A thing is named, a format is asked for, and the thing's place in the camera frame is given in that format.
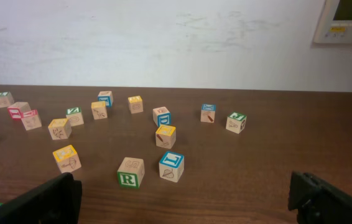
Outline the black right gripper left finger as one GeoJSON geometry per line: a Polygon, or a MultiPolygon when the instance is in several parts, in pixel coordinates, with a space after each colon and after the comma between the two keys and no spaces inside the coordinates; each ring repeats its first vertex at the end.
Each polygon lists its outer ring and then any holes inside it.
{"type": "Polygon", "coordinates": [[[82,182],[69,172],[0,205],[0,224],[77,224],[82,182]]]}

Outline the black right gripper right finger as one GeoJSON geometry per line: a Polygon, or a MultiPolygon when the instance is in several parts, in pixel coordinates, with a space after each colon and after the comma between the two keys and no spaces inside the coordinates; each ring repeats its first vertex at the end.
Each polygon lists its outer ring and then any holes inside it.
{"type": "Polygon", "coordinates": [[[307,172],[291,173],[287,208],[298,224],[352,224],[352,196],[307,172]]]}

